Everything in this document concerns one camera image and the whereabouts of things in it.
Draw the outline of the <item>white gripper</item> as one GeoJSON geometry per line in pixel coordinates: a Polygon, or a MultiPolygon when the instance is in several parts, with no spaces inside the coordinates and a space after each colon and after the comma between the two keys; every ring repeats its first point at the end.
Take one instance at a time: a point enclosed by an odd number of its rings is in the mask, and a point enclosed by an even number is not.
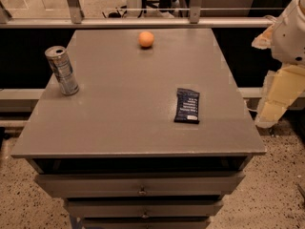
{"type": "Polygon", "coordinates": [[[265,76],[254,124],[271,128],[305,91],[305,0],[292,0],[274,25],[254,39],[260,50],[272,48],[273,58],[283,64],[265,76]]]}

